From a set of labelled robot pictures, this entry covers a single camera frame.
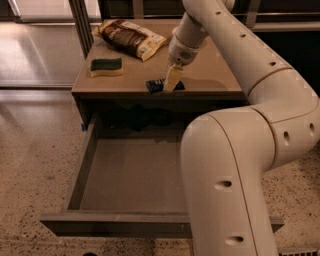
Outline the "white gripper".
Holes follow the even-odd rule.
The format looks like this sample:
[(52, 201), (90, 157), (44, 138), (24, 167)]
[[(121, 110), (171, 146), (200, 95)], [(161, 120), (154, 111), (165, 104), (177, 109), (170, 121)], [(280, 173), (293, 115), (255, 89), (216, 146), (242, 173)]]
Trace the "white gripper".
[(168, 66), (166, 78), (164, 80), (163, 92), (172, 93), (182, 78), (184, 70), (182, 66), (191, 64), (199, 52), (198, 41), (189, 39), (182, 40), (174, 35), (168, 48)]

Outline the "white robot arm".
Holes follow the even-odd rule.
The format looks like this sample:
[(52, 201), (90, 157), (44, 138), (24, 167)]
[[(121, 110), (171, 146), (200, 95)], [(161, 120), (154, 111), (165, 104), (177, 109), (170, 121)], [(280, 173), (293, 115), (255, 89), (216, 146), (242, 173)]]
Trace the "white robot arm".
[(320, 103), (303, 77), (239, 22), (224, 0), (183, 0), (164, 89), (211, 38), (248, 100), (203, 114), (181, 141), (181, 173), (196, 256), (278, 256), (263, 196), (264, 172), (320, 138)]

